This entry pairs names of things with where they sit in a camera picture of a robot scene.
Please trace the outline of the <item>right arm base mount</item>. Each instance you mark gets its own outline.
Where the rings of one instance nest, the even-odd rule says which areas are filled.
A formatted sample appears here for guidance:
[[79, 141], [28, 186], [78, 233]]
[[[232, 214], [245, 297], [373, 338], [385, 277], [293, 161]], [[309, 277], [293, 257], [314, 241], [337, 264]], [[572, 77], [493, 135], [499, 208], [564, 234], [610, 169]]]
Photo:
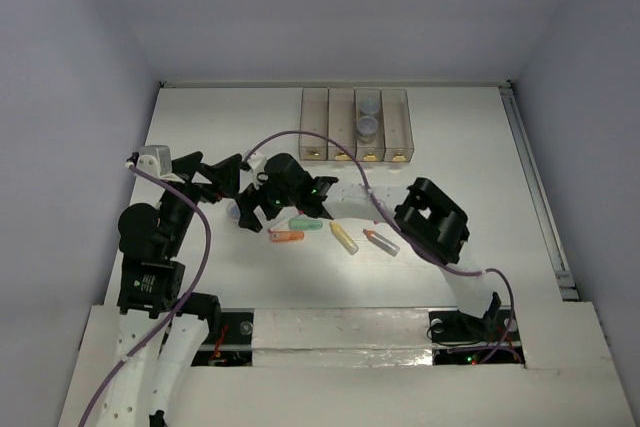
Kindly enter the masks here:
[[436, 366], [478, 364], [525, 364], [525, 355], [517, 319], [509, 320], [510, 311], [500, 309], [496, 319], [483, 325], [475, 318], [464, 320], [455, 310], [429, 313], [426, 337], [432, 345]]

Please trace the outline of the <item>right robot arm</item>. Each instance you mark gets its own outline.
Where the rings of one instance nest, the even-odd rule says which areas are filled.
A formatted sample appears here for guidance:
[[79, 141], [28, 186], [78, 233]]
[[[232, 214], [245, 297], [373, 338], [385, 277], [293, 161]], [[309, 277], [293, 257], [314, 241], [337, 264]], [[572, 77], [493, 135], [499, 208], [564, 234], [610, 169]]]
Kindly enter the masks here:
[[236, 196], [239, 226], [259, 232], [261, 209], [268, 220], [285, 207], [314, 219], [360, 219], [385, 223], [427, 262], [443, 272], [457, 303], [457, 328], [482, 339], [497, 325], [499, 294], [490, 290], [479, 270], [460, 264], [470, 231], [467, 214], [431, 180], [418, 177], [407, 187], [373, 187], [336, 177], [314, 177], [289, 154], [269, 159], [254, 154], [240, 163], [252, 175]]

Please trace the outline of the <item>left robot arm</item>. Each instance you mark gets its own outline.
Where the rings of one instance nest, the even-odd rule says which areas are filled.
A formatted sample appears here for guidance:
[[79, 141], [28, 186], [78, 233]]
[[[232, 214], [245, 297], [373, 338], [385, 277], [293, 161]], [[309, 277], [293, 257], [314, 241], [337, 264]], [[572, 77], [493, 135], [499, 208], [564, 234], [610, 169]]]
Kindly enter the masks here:
[[154, 204], [127, 207], [118, 220], [122, 254], [117, 299], [115, 364], [82, 413], [81, 426], [167, 426], [196, 352], [224, 333], [217, 296], [182, 285], [186, 267], [176, 257], [193, 218], [202, 222], [209, 259], [212, 230], [200, 209], [239, 191], [242, 157], [207, 165], [201, 152], [172, 159], [168, 147], [140, 148], [125, 166], [160, 187]]

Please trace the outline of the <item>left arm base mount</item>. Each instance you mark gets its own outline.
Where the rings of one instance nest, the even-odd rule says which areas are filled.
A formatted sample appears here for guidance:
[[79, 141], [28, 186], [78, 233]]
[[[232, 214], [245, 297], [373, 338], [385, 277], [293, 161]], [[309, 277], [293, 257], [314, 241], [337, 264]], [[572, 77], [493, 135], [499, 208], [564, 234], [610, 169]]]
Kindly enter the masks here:
[[221, 326], [196, 352], [192, 367], [248, 367], [252, 365], [253, 310], [222, 311]]

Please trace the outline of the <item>clear jar of paper clips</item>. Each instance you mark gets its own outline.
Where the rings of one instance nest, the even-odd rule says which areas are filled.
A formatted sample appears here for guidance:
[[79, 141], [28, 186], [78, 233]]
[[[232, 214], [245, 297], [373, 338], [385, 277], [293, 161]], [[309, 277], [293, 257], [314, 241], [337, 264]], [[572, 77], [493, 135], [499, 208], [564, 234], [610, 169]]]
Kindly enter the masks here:
[[379, 131], [379, 121], [374, 116], [363, 115], [356, 121], [356, 137], [359, 142], [372, 143]]

